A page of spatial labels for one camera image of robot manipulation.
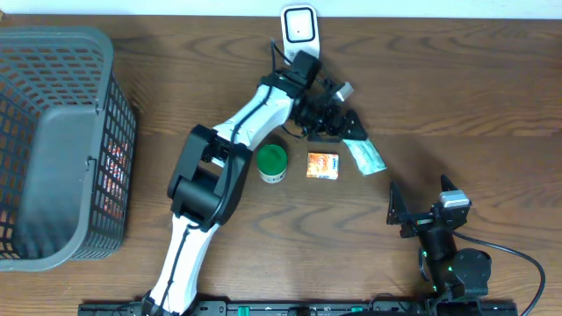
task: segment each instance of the wood grain surface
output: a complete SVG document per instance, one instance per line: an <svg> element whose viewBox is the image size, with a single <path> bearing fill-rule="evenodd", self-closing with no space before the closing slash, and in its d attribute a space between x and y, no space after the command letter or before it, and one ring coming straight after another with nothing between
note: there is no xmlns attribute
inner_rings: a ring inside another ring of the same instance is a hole
<svg viewBox="0 0 562 316"><path fill-rule="evenodd" d="M322 59L353 84L349 106L389 169L363 177L344 145L277 131L289 145L288 175L266 185L251 167L236 212L209 247L199 291L246 300L430 291L417 271L418 240L385 224L388 186L397 181L410 207L427 211L446 173L474 203L459 231L537 258L547 286L533 314L562 314L562 21L319 23ZM0 25L100 28L141 113L122 249L98 262L0 274L0 314L74 315L84 301L142 296L168 248L166 189L186 135L223 122L254 95L270 72L269 39L281 39L278 18L12 16ZM306 153L315 150L341 155L337 181L305 178ZM493 257L490 297L511 298L522 311L537 270L485 250Z"/></svg>

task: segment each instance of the gray plastic basket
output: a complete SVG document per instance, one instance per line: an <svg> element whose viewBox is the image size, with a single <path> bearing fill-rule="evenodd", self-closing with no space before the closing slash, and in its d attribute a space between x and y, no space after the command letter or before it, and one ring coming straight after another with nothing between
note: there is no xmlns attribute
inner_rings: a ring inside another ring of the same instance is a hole
<svg viewBox="0 0 562 316"><path fill-rule="evenodd" d="M100 31L0 29L0 271L123 240L136 120Z"/></svg>

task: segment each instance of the orange box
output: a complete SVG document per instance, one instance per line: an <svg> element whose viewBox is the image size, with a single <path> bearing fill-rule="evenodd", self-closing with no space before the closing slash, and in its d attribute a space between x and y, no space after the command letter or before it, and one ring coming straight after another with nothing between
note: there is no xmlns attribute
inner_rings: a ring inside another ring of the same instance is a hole
<svg viewBox="0 0 562 316"><path fill-rule="evenodd" d="M308 153L307 177L335 180L340 169L340 155Z"/></svg>

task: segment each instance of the basket bottom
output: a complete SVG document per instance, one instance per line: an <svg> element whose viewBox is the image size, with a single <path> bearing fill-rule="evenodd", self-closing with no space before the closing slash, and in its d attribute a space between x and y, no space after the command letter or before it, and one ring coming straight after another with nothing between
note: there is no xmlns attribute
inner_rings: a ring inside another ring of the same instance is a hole
<svg viewBox="0 0 562 316"><path fill-rule="evenodd" d="M56 107L41 116L16 223L20 257L52 255L74 235L95 120L92 106Z"/></svg>

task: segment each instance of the white background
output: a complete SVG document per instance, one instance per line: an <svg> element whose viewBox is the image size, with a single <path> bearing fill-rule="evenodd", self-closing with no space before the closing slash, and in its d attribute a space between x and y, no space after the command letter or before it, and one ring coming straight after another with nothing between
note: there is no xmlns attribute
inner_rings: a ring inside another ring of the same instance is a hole
<svg viewBox="0 0 562 316"><path fill-rule="evenodd" d="M273 16L286 0L0 0L6 13ZM562 0L309 0L320 17L562 18Z"/></svg>

